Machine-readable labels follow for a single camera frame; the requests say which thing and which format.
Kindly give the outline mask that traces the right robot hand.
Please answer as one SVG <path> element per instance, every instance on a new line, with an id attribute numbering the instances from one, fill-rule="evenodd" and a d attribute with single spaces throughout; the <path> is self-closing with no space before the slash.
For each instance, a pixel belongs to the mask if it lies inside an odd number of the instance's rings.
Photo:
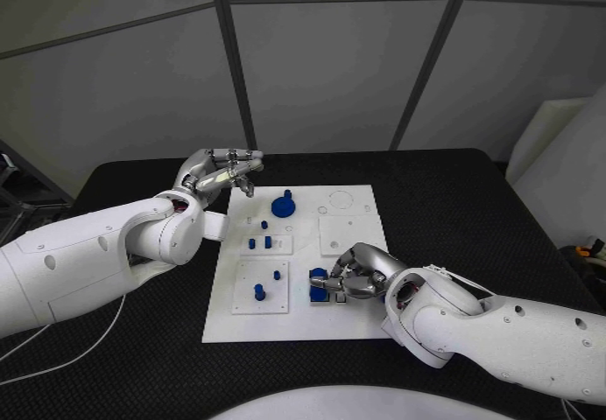
<path id="1" fill-rule="evenodd" d="M 358 242 L 338 258 L 328 274 L 320 274 L 318 269 L 309 272 L 309 284 L 355 299 L 377 298 L 385 294 L 393 279 L 407 268 L 387 251 Z"/>

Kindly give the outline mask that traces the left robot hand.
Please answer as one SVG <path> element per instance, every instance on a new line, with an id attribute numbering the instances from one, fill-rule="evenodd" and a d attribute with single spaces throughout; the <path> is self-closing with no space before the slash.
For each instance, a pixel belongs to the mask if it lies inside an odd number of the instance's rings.
<path id="1" fill-rule="evenodd" d="M 253 198 L 254 184 L 248 173 L 263 170 L 263 157 L 260 150 L 198 150 L 179 168 L 173 190 L 192 195 L 204 208 L 227 188 L 238 188 Z"/>

